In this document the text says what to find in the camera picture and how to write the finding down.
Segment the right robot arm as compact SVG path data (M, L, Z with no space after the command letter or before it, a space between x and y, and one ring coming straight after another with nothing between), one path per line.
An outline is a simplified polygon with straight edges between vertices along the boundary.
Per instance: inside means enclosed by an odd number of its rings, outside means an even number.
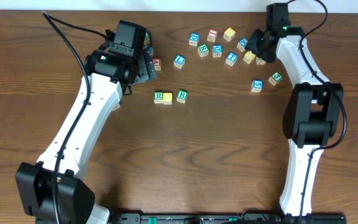
M281 61L293 91L283 115L290 158L280 207L286 216L311 214L311 195L321 155L335 135L343 87L331 83L311 55L301 27L255 30L246 49L266 62Z

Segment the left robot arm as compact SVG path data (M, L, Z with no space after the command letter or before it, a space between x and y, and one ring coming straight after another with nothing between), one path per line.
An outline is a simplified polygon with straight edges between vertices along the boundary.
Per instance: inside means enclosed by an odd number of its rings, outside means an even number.
M101 47L87 56L80 90L58 134L36 164L23 162L16 172L24 212L36 223L109 221L111 212L84 183L90 155L125 92L157 77L152 51L145 45L131 58Z

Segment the yellow O wooden block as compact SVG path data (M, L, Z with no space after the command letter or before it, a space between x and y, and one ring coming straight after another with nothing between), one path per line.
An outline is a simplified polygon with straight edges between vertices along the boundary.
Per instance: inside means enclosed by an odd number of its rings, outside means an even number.
M256 55L253 54L251 51L248 51L244 54L243 61L245 61L248 64L251 64L255 58L256 58Z
M163 93L163 104L164 105L171 105L173 102L173 94L170 92Z

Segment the green B wooden block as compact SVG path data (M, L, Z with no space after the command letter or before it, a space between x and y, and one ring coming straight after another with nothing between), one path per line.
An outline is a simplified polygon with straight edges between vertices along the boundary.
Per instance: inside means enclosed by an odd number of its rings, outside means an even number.
M188 98L188 92L185 90L179 90L177 93L177 102L186 103L186 99Z

